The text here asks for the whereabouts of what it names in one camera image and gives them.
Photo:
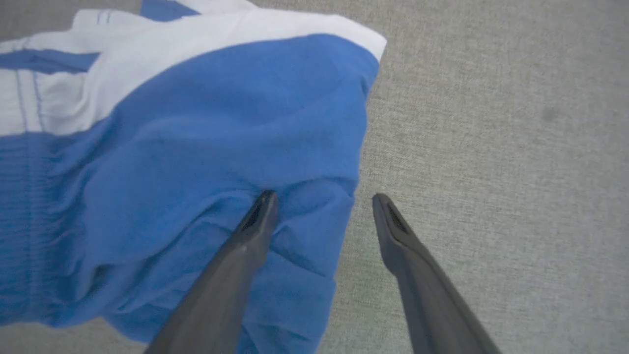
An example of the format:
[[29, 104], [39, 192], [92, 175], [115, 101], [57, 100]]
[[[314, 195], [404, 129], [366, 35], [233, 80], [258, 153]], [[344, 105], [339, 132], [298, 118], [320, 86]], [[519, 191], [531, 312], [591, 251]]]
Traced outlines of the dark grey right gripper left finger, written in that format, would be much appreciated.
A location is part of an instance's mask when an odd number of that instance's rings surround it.
[[275, 191], [261, 193], [144, 354], [236, 354], [250, 287], [267, 260], [278, 205]]

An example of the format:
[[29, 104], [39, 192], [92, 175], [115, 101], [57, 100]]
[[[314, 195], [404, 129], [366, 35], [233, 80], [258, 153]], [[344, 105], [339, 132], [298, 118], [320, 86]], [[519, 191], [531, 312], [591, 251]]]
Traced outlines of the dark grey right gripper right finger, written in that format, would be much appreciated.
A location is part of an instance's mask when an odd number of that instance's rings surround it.
[[396, 277], [414, 354], [501, 354], [393, 200], [373, 195], [380, 255]]

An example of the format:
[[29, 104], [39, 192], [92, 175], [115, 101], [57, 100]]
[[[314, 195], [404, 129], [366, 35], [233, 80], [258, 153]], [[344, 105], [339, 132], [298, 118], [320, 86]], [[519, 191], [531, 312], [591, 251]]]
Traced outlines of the blue and white shorts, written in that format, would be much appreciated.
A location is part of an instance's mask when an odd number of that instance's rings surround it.
[[0, 328], [148, 343], [263, 190], [238, 354], [315, 354], [387, 41], [247, 0], [83, 9], [0, 42]]

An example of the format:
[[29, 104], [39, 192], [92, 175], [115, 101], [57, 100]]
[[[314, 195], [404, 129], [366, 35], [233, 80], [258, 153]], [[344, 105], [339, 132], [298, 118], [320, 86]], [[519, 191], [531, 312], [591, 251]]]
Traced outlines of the grey fabric sofa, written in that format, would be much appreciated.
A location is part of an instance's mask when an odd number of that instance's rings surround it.
[[412, 354], [372, 196], [502, 354], [629, 354], [629, 0], [247, 0], [387, 39], [316, 354]]

